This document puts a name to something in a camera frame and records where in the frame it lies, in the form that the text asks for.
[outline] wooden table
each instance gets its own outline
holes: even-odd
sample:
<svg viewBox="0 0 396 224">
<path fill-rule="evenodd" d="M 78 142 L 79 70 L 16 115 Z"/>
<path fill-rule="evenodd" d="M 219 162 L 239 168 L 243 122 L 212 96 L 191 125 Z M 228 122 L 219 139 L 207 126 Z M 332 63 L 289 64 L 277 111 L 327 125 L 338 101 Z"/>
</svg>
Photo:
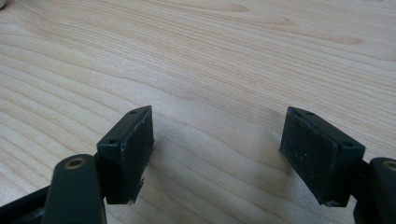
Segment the wooden table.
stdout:
<svg viewBox="0 0 396 224">
<path fill-rule="evenodd" d="M 353 223 L 279 155 L 289 105 L 396 158 L 396 2 L 7 0 L 0 204 L 152 105 L 155 152 L 109 223 Z"/>
</svg>

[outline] small hole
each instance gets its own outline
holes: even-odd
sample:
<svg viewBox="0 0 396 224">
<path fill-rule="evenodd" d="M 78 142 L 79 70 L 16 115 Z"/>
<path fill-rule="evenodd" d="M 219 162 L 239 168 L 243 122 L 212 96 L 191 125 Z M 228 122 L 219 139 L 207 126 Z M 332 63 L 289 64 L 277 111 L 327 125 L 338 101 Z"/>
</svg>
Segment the small hole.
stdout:
<svg viewBox="0 0 396 224">
<path fill-rule="evenodd" d="M 353 144 L 350 142 L 343 142 L 343 145 L 346 147 L 353 147 Z"/>
<path fill-rule="evenodd" d="M 73 159 L 73 160 L 71 160 L 71 161 L 68 161 L 68 162 L 64 165 L 64 167 L 65 167 L 66 169 L 71 170 L 71 169 L 76 169 L 76 168 L 78 168 L 78 167 L 80 167 L 80 166 L 82 166 L 82 165 L 84 165 L 84 164 L 85 164 L 85 160 L 84 160 L 84 159 L 82 159 L 82 158 L 75 158 L 75 159 Z"/>
<path fill-rule="evenodd" d="M 117 140 L 117 139 L 110 139 L 110 140 L 108 140 L 108 143 L 111 144 L 111 145 L 116 144 L 116 143 L 118 143 L 118 142 L 119 142 L 119 140 Z"/>
<path fill-rule="evenodd" d="M 70 167 L 76 167 L 78 165 L 80 165 L 82 163 L 82 161 L 78 160 L 78 161 L 70 161 L 69 166 Z"/>
</svg>

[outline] clamp jaw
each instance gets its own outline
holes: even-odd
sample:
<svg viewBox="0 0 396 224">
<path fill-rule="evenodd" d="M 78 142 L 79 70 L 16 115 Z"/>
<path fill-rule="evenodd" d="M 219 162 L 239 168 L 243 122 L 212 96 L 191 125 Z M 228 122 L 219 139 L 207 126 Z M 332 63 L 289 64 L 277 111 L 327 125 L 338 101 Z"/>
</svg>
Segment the clamp jaw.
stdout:
<svg viewBox="0 0 396 224">
<path fill-rule="evenodd" d="M 356 223 L 396 223 L 396 160 L 368 164 L 364 150 L 318 115 L 289 107 L 279 151 L 319 204 L 346 207 L 352 195 Z"/>
<path fill-rule="evenodd" d="M 0 208 L 2 223 L 106 223 L 109 204 L 134 203 L 154 144 L 151 106 L 128 112 L 94 156 L 60 161 L 51 184 Z"/>
</svg>

